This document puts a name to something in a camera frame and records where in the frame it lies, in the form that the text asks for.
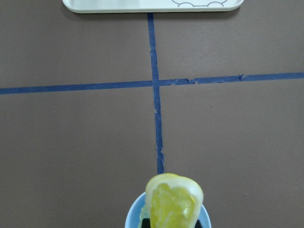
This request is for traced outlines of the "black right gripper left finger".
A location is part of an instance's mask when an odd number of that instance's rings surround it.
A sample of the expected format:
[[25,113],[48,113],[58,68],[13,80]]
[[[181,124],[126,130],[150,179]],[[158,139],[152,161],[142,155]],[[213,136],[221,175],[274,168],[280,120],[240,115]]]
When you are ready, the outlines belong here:
[[151,228],[150,219],[144,218],[141,223],[141,228]]

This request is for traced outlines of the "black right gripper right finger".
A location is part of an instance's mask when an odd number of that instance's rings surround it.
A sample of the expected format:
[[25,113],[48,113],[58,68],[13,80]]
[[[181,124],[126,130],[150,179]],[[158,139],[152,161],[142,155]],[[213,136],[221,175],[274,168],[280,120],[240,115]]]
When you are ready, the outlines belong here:
[[195,228],[202,228],[202,224],[199,220],[197,220],[197,222],[195,224]]

